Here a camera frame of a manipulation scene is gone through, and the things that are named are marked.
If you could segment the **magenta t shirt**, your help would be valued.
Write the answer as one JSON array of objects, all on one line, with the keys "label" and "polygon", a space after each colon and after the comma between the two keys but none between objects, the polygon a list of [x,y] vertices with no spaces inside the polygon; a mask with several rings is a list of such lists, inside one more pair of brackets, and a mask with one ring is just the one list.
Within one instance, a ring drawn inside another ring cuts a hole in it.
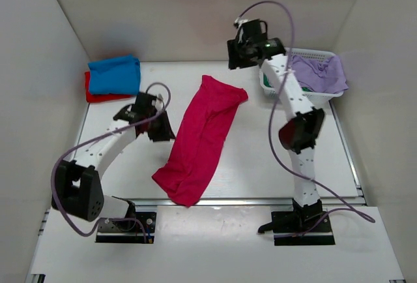
[{"label": "magenta t shirt", "polygon": [[152,175],[171,201],[191,207],[200,200],[214,176],[238,107],[247,100],[243,88],[202,76],[167,163]]}]

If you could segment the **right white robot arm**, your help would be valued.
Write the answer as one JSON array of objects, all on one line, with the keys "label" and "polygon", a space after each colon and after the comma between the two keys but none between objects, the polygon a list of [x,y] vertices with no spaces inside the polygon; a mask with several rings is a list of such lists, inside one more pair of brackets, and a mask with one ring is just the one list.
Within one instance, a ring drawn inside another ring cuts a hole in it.
[{"label": "right white robot arm", "polygon": [[237,18],[237,34],[228,40],[229,69],[258,66],[274,88],[277,101],[286,115],[279,132],[281,146],[289,153],[294,176],[293,210],[283,220],[296,232],[307,231],[319,223],[323,206],[315,184],[315,144],[324,121],[324,111],[317,109],[304,95],[294,71],[291,49],[278,38],[269,38],[263,20]]}]

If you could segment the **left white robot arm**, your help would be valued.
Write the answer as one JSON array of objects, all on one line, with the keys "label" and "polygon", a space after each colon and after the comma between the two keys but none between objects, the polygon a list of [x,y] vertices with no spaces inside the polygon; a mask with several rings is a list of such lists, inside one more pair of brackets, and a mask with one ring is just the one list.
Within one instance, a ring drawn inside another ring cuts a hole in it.
[{"label": "left white robot arm", "polygon": [[128,230],[136,223],[134,204],[107,196],[101,184],[111,163],[141,134],[153,142],[175,139],[161,95],[140,92],[133,104],[119,110],[104,135],[80,147],[70,161],[61,160],[53,174],[51,205],[65,218],[116,223]]}]

